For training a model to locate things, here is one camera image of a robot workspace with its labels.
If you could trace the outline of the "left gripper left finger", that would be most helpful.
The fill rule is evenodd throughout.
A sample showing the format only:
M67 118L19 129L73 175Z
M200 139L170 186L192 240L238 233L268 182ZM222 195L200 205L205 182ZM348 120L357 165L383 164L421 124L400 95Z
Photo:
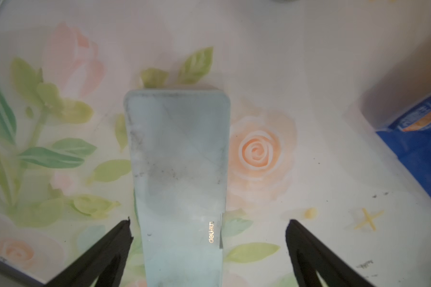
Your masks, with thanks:
M132 242L130 220L123 220L46 286L118 287Z

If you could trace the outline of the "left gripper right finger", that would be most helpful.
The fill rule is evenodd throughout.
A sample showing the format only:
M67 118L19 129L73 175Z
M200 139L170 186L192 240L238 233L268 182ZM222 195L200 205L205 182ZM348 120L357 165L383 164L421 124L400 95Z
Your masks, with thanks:
M286 245L300 287L373 287L299 221L290 220Z

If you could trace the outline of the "light blue pencil case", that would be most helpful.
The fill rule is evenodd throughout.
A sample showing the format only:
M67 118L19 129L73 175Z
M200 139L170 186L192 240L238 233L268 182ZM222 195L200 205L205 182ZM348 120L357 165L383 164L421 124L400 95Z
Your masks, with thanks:
M221 286L229 98L132 90L124 108L148 286Z

